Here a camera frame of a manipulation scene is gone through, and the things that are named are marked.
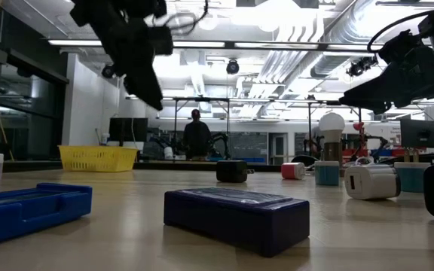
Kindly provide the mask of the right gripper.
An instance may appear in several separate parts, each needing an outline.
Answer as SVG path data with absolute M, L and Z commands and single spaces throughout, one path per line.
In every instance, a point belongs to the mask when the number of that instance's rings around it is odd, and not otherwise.
M 381 48 L 381 58 L 388 66 L 382 75 L 346 91 L 342 105 L 368 106 L 374 114 L 389 111 L 393 104 L 410 105 L 418 99 L 434 99 L 434 49 L 419 35 L 400 32 Z

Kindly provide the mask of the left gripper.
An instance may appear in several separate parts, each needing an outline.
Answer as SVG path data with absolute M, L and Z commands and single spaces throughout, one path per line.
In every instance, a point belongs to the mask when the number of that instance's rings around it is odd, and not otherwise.
M 143 19 L 127 23 L 121 17 L 91 17 L 89 24 L 115 65 L 115 76 L 126 75 L 127 93 L 161 111 L 163 96 L 153 62 L 156 56 L 173 52 L 170 28 L 148 26 Z

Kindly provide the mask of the teal and white charger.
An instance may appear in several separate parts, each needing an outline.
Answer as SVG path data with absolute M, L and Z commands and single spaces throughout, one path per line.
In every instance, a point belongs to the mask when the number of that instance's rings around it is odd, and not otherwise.
M 340 185 L 340 164 L 338 161 L 316 161 L 314 173 L 316 185 Z
M 422 193 L 423 174 L 430 163 L 395 162 L 394 168 L 401 182 L 402 192 Z

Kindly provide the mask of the dark blue rectangular box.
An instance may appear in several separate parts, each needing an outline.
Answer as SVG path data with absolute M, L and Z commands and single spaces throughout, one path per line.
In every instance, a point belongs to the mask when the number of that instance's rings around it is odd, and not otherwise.
M 274 257 L 310 235 L 310 203 L 220 187 L 164 194 L 164 223 Z

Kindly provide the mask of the black ceiling track light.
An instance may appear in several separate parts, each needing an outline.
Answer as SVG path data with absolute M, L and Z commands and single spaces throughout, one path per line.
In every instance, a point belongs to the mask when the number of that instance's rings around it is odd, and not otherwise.
M 346 70 L 346 73 L 350 77 L 358 77 L 377 64 L 378 59 L 376 56 L 364 56 L 359 58 L 357 61 L 351 62 L 350 67 Z

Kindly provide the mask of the black computer monitor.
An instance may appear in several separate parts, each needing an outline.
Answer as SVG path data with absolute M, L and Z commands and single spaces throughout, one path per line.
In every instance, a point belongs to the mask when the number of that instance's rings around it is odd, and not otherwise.
M 109 124 L 109 140 L 112 142 L 146 142 L 147 118 L 113 117 Z
M 401 119 L 401 146 L 434 148 L 434 121 Z

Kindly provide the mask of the brass lamp with white bulb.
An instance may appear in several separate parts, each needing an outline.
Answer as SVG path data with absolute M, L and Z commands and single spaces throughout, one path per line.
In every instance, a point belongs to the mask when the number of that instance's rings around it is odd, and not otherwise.
M 324 140 L 324 161 L 335 161 L 342 165 L 342 133 L 345 128 L 344 118 L 336 113 L 328 113 L 319 120 L 319 129 Z

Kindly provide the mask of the ceiling light strip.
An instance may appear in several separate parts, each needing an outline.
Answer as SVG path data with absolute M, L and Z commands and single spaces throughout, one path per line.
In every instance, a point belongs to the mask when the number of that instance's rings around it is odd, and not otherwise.
M 102 43 L 99 40 L 48 40 L 48 43 L 59 47 L 101 47 Z
M 188 48 L 224 48 L 223 41 L 174 41 L 174 48 L 188 49 Z

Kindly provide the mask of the person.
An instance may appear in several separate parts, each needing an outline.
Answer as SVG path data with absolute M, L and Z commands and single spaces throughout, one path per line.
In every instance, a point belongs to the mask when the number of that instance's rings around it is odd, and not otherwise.
M 191 112 L 192 121 L 185 126 L 182 144 L 186 148 L 188 160 L 205 160 L 209 154 L 211 132 L 209 127 L 200 120 L 200 111 Z

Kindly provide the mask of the yellow plastic basket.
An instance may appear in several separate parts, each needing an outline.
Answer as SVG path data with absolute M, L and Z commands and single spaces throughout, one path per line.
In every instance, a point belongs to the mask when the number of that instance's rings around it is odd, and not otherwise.
M 126 172 L 133 169 L 137 149 L 113 146 L 60 145 L 63 169 L 73 172 Z

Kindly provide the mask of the grey glass door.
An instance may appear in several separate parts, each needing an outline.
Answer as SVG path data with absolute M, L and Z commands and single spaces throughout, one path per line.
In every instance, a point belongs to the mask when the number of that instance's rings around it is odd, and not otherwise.
M 280 166 L 287 162 L 288 137 L 286 133 L 271 133 L 269 135 L 269 164 Z

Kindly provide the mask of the red and white charger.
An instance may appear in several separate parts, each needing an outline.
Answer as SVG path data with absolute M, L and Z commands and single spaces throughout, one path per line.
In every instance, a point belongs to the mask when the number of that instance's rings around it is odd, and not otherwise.
M 306 166 L 303 163 L 284 163 L 281 165 L 281 176 L 288 180 L 301 180 L 304 178 Z

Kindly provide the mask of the black metal gantry frame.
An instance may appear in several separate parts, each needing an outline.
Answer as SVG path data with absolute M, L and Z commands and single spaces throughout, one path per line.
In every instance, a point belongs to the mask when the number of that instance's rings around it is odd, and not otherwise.
M 225 152 L 224 152 L 224 158 L 226 160 L 231 159 L 231 153 L 229 151 L 228 147 L 228 138 L 230 135 L 230 105 L 231 101 L 229 98 L 219 98 L 219 97 L 204 97 L 204 96 L 187 96 L 187 97 L 180 97 L 176 96 L 173 97 L 172 100 L 175 102 L 174 106 L 174 117 L 173 117 L 173 138 L 171 141 L 171 147 L 173 149 L 173 154 L 176 155 L 176 152 L 178 150 L 178 140 L 177 140 L 177 118 L 178 118 L 178 112 L 184 108 L 189 102 L 214 102 L 217 103 L 221 108 L 223 108 L 224 112 L 226 113 L 225 118 L 213 118 L 213 120 L 225 120 L 226 121 L 226 133 L 224 141 L 225 143 Z

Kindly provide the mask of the silver ventilation duct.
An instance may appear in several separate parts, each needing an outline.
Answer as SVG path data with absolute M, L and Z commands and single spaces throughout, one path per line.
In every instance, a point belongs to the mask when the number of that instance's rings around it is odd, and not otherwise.
M 320 41 L 325 43 L 364 44 L 377 32 L 381 23 L 373 23 L 377 16 L 376 2 L 380 0 L 353 0 L 352 5 L 330 27 L 328 27 Z M 310 67 L 312 78 L 326 78 L 342 67 L 350 56 L 328 55 L 312 53 L 315 63 Z

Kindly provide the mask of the white silver wall charger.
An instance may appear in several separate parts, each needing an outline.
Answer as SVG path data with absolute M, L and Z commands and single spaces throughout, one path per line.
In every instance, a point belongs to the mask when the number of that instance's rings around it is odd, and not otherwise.
M 345 170 L 344 184 L 347 194 L 360 200 L 388 199 L 401 193 L 399 175 L 389 165 L 351 166 Z

